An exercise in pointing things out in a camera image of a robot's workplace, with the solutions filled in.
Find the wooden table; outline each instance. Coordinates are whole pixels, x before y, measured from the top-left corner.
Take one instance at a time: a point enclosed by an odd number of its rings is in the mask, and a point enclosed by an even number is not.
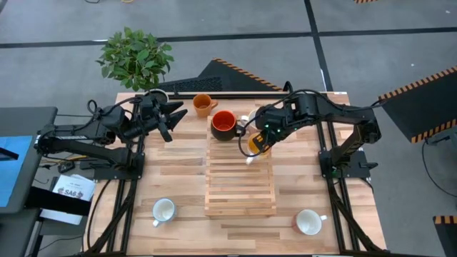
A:
[[[117,101],[133,95],[120,93]],[[345,93],[328,93],[328,96],[336,103],[348,104]],[[247,115],[252,109],[273,101],[219,100],[213,113],[229,109],[237,116]],[[196,117],[192,100],[185,100],[183,108],[189,112],[171,133],[171,143],[165,143],[156,131],[146,137],[146,164],[136,191],[129,255],[338,253],[327,185],[321,178],[318,163],[320,146],[315,126],[298,130],[272,148],[276,215],[210,219],[204,215],[207,121]],[[329,147],[328,131],[326,125],[323,126]],[[352,126],[334,126],[338,144],[341,144],[351,134]],[[385,248],[371,189],[357,178],[346,181],[355,219],[375,244]],[[94,198],[104,184],[102,181],[97,185]],[[118,181],[112,181],[96,209],[92,243],[111,220],[117,187]],[[176,203],[178,216],[171,223],[154,228],[152,206],[162,197]],[[291,229],[291,217],[304,208],[328,216],[316,236],[301,235]],[[346,222],[343,217],[341,220],[346,247],[351,248]],[[123,227],[121,221],[115,250],[119,249]]]

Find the ceramic mug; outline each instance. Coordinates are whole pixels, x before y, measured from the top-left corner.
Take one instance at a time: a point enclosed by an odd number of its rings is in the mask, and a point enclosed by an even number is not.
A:
[[[252,110],[248,116],[243,115],[240,119],[241,124],[245,126],[251,119],[254,119],[256,117],[257,109]],[[252,121],[249,126],[246,128],[246,131],[249,132],[249,134],[253,134],[256,132],[260,132],[260,130],[257,129],[256,127],[256,121]]]
[[[259,152],[259,149],[257,148],[256,144],[254,143],[254,139],[256,137],[260,136],[260,133],[259,132],[255,132],[253,134],[251,134],[248,138],[248,154],[249,155],[253,155],[253,154],[256,154]],[[248,157],[246,159],[246,164],[249,165],[251,164],[254,160],[256,160],[257,158],[259,158],[260,156],[262,155],[266,155],[268,152],[270,151],[270,148],[267,148],[266,151],[264,151],[263,153],[261,153],[260,155],[256,156],[256,157]]]
[[[172,221],[176,216],[176,205],[168,198],[159,199],[152,207],[152,216],[155,221],[152,223],[154,227],[158,227],[165,222]]]
[[[292,229],[297,233],[314,236],[322,228],[322,221],[325,221],[327,216],[319,216],[315,211],[302,210],[292,218]]]
[[[195,112],[200,118],[207,117],[211,113],[211,110],[219,104],[217,100],[211,99],[211,97],[206,94],[196,95],[193,103]]]
[[[233,112],[218,111],[211,121],[211,133],[219,141],[230,141],[235,136],[244,136],[246,132],[243,131],[243,126],[236,123],[236,116]]]

